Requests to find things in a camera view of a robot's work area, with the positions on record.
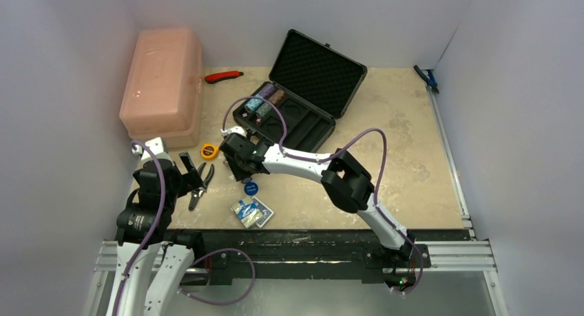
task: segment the blue round token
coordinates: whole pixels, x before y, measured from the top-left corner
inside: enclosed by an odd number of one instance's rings
[[[254,196],[258,190],[260,188],[258,188],[258,185],[254,182],[247,182],[245,183],[245,187],[243,188],[243,191],[245,191],[245,194],[247,194],[248,196]]]

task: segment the beige tabletop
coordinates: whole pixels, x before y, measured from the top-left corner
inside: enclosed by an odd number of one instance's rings
[[[186,149],[195,166],[203,159],[203,143],[219,145],[220,128],[228,106],[249,96],[267,80],[269,67],[215,67],[205,74],[241,70],[239,78],[203,87],[203,114],[200,144]],[[230,114],[227,127],[235,125]],[[448,162],[442,148],[430,99],[424,83],[412,69],[370,68],[337,128],[320,147],[333,153],[369,127],[385,131],[388,139],[387,165],[379,198],[398,221],[414,229],[461,228],[461,214],[452,186]],[[183,164],[174,149],[171,157],[182,172]],[[375,184],[382,159],[382,140],[371,133],[349,151],[371,172]],[[231,205],[245,197],[243,184],[233,180],[220,154],[215,177],[194,211],[187,209],[190,195],[179,198],[172,216],[173,229],[243,229]],[[255,175],[256,195],[274,210],[264,229],[363,229],[357,215],[345,213],[330,202],[322,185],[288,175]]]

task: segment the deck of cards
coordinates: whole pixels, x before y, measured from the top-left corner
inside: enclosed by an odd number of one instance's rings
[[[254,224],[264,227],[273,216],[273,211],[256,197],[245,197],[231,207],[246,229]]]

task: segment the yellow tape measure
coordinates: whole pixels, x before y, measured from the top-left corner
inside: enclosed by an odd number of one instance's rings
[[[219,147],[213,144],[205,143],[201,148],[201,156],[205,160],[213,160],[219,154]]]

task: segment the pliers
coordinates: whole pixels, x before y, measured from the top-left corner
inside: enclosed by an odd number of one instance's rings
[[[197,172],[199,173],[199,176],[202,177],[202,171],[205,170],[205,165],[207,163],[203,162],[199,168],[197,168]],[[195,207],[197,206],[199,199],[202,197],[202,195],[207,192],[207,187],[209,186],[209,183],[211,182],[211,179],[213,178],[213,175],[215,174],[215,165],[213,165],[211,163],[211,166],[209,168],[209,172],[207,173],[207,177],[205,177],[205,179],[202,182],[202,187],[199,187],[198,189],[195,189],[191,192],[191,202],[189,202],[189,210],[193,211],[195,209]]]
[[[436,79],[434,78],[434,74],[432,74],[432,70],[426,70],[428,72],[428,75],[427,76],[418,67],[418,65],[414,65],[414,70],[416,71],[416,73],[418,73],[418,75],[420,76],[420,78],[422,80],[424,80],[424,82],[426,82],[426,85],[429,86],[430,88],[432,88],[432,91],[435,94],[439,94],[440,93],[440,91],[438,91],[438,83],[436,82]]]

